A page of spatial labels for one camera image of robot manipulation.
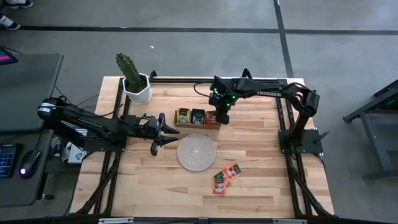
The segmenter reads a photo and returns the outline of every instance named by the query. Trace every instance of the white label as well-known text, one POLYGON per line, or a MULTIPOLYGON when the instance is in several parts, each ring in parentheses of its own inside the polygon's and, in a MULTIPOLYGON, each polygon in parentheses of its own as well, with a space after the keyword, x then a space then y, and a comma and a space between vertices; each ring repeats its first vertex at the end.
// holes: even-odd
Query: white label
POLYGON ((42 103, 41 106, 46 106, 45 108, 39 108, 39 111, 44 111, 44 112, 50 112, 51 109, 55 109, 55 108, 48 108, 47 106, 55 106, 52 105, 51 103, 42 103))

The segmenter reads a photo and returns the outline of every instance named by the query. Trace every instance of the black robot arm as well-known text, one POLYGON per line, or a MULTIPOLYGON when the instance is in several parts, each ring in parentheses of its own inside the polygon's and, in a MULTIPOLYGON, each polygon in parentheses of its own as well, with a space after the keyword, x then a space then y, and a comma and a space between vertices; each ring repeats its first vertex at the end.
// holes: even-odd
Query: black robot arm
POLYGON ((227 113, 239 98, 268 96, 288 99, 299 112, 297 121, 289 128, 289 142, 294 147, 302 145, 304 127, 318 109, 319 95, 299 83, 260 83, 252 78, 224 80, 215 76, 210 90, 209 104, 216 107, 216 120, 222 124, 229 123, 227 113))
POLYGON ((118 118, 118 110, 113 113, 113 118, 105 118, 104 115, 97 115, 67 103, 63 98, 45 99, 38 111, 39 117, 45 121, 45 128, 54 130, 57 136, 86 151, 121 152, 124 150, 127 137, 134 137, 153 139, 150 152, 156 156, 157 146, 178 140, 174 137, 161 135, 162 131, 167 134, 179 133, 167 126, 163 113, 159 115, 159 118, 146 114, 141 117, 128 115, 118 118), (87 129, 88 135, 83 136, 62 121, 87 129))

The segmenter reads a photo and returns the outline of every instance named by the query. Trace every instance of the black line on floor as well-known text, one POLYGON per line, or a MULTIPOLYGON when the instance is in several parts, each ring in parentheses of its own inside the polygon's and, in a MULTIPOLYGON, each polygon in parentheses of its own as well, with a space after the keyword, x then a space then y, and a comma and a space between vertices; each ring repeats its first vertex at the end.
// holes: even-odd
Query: black line on floor
POLYGON ((174 27, 87 27, 87 26, 22 26, 21 30, 81 31, 81 32, 209 32, 277 34, 278 29, 251 28, 174 28, 174 27))
POLYGON ((280 44, 282 46, 282 54, 284 56, 287 78, 294 78, 292 62, 290 61, 289 48, 287 47, 286 33, 282 13, 280 11, 279 0, 274 0, 276 20, 278 22, 280 44))
POLYGON ((398 35, 398 30, 310 30, 286 29, 286 34, 307 35, 398 35))

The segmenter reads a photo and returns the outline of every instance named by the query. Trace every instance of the red packet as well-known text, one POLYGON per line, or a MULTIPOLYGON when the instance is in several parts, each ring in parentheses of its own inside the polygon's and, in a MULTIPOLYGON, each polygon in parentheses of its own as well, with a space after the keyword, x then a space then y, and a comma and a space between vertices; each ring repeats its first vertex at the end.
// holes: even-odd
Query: red packet
POLYGON ((242 175, 242 170, 238 164, 234 164, 223 169, 223 173, 227 176, 228 180, 233 180, 242 175))
POLYGON ((213 194, 225 194, 226 188, 231 185, 231 181, 221 171, 213 177, 213 194))

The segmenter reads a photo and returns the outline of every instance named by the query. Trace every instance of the gray floor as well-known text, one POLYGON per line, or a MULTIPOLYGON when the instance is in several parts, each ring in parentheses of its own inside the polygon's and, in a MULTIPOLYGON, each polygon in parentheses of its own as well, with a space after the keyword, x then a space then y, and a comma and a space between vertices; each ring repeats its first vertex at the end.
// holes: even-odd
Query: gray floor
MULTIPOLYGON (((279 2, 286 29, 398 29, 393 0, 279 2)), ((26 25, 277 28, 271 0, 37 0, 32 9, 3 12, 26 25)), ((104 75, 120 74, 117 52, 129 54, 140 72, 164 76, 230 77, 247 67, 255 77, 286 77, 279 34, 1 30, 0 45, 25 54, 64 54, 57 85, 77 102, 97 94, 104 75)), ((288 35, 287 45, 295 77, 321 96, 314 119, 321 131, 330 131, 323 148, 336 214, 398 223, 398 179, 363 182, 362 175, 379 164, 362 124, 341 119, 397 79, 398 35, 288 35)), ((53 202, 0 209, 0 219, 31 217, 29 211, 63 215, 75 182, 76 176, 54 178, 53 202)))

